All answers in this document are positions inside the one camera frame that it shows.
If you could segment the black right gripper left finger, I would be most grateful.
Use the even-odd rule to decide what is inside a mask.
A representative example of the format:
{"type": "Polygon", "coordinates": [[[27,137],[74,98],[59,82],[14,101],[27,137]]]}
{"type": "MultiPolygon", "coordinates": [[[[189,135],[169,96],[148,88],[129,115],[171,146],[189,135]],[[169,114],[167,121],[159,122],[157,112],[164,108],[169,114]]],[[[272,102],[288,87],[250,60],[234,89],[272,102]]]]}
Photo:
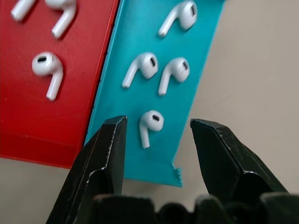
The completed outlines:
{"type": "Polygon", "coordinates": [[[89,224],[98,195],[119,194],[127,116],[107,119],[76,156],[46,224],[89,224]]]}

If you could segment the red plastic tray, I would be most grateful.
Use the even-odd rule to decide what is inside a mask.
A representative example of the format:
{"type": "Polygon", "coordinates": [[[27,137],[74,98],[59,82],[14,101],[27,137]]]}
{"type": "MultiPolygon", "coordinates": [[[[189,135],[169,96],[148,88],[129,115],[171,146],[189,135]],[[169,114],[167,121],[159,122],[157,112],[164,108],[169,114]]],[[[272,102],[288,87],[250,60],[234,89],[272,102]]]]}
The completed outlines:
{"type": "Polygon", "coordinates": [[[10,12],[18,0],[0,0],[0,158],[70,168],[83,147],[120,0],[77,0],[76,16],[61,39],[51,29],[61,16],[37,0],[22,23],[10,12]],[[32,60],[52,52],[64,76],[54,101],[51,76],[32,60]]]}

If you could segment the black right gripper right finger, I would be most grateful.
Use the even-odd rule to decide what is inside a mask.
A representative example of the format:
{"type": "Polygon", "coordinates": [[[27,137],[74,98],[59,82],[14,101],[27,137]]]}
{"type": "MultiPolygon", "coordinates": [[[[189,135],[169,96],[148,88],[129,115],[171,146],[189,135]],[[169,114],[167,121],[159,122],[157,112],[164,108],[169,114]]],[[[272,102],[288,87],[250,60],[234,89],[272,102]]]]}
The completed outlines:
{"type": "Polygon", "coordinates": [[[287,191],[227,126],[191,119],[190,127],[209,194],[221,201],[257,201],[263,193],[287,191]]]}

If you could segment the white earbud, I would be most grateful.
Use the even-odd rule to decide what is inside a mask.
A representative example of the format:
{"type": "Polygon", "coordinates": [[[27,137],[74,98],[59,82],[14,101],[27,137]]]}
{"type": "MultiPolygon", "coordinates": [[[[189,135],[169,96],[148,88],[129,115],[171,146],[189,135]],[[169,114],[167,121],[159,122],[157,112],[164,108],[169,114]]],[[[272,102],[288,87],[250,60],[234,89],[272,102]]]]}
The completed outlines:
{"type": "Polygon", "coordinates": [[[11,10],[12,18],[17,22],[22,21],[35,2],[36,0],[18,0],[11,10]]]}
{"type": "Polygon", "coordinates": [[[130,64],[127,73],[123,79],[122,87],[128,89],[135,77],[136,72],[140,70],[146,79],[151,79],[158,71],[158,60],[154,53],[144,52],[139,54],[130,64]]]}
{"type": "Polygon", "coordinates": [[[51,34],[59,39],[75,17],[77,0],[45,0],[45,4],[52,9],[63,11],[51,30],[51,34]]]}
{"type": "Polygon", "coordinates": [[[139,120],[139,131],[143,149],[150,147],[149,130],[158,132],[164,126],[163,115],[156,110],[145,112],[139,120]]]}
{"type": "Polygon", "coordinates": [[[198,17],[198,10],[195,1],[184,0],[178,3],[168,14],[161,25],[158,35],[165,37],[176,19],[179,20],[183,30],[188,30],[194,25],[198,17]]]}
{"type": "Polygon", "coordinates": [[[184,82],[190,74],[190,66],[184,57],[172,59],[164,68],[158,88],[159,96],[167,93],[170,77],[173,76],[177,82],[184,82]]]}
{"type": "Polygon", "coordinates": [[[50,101],[54,101],[64,75],[64,68],[60,59],[51,52],[42,52],[33,58],[32,70],[40,77],[52,75],[46,98],[50,101]]]}

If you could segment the teal plastic tray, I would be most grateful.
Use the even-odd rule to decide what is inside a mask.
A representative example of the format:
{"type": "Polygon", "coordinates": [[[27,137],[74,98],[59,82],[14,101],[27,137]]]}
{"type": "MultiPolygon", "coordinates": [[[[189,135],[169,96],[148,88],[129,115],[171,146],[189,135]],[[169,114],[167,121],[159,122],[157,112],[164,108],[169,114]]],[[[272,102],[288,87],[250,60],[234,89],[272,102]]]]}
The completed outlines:
{"type": "Polygon", "coordinates": [[[225,2],[195,0],[199,12],[195,24],[184,31],[176,21],[166,37],[159,37],[168,13],[182,1],[120,1],[86,135],[89,140],[105,120],[126,115],[125,178],[176,187],[182,187],[183,181],[174,158],[225,2]],[[123,88],[130,64],[144,52],[156,55],[158,72],[151,79],[137,72],[131,86],[123,88]],[[161,97],[157,91],[163,69],[177,57],[188,61],[190,75],[182,83],[171,78],[167,93],[161,97]],[[149,130],[150,147],[143,149],[139,120],[149,110],[163,115],[164,126],[158,132],[149,130]]]}

